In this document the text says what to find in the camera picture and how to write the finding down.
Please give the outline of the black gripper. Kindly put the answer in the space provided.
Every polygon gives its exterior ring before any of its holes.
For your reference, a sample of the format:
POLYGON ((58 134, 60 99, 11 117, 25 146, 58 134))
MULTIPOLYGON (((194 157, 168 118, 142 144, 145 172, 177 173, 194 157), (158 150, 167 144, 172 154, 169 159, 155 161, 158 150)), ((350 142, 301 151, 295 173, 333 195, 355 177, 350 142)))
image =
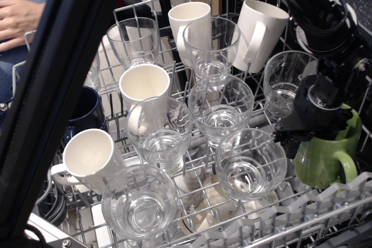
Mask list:
POLYGON ((293 160, 302 142, 313 137, 334 141, 346 134, 347 120, 352 113, 342 108, 350 78, 333 82, 327 76, 303 77, 289 116, 275 125, 274 142, 280 142, 286 157, 293 160))

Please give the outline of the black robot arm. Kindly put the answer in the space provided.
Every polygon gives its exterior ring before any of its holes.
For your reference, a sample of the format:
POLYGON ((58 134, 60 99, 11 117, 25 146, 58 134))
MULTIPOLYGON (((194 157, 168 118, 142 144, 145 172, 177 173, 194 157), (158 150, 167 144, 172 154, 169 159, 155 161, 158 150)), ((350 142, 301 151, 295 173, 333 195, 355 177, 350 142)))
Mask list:
MULTIPOLYGON (((1 242, 26 247, 24 232, 98 44, 118 0, 47 0, 1 132, 1 242)), ((282 0, 305 32, 309 49, 334 62, 339 85, 371 58, 371 43, 346 27, 329 0, 282 0)))

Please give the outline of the person's bare hand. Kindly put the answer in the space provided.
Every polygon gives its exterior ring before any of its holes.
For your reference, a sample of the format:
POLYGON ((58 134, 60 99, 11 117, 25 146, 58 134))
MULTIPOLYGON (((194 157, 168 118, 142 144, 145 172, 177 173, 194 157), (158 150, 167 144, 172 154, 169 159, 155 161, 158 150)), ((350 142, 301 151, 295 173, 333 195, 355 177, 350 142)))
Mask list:
POLYGON ((25 45, 24 35, 36 30, 45 3, 1 0, 1 52, 25 45))

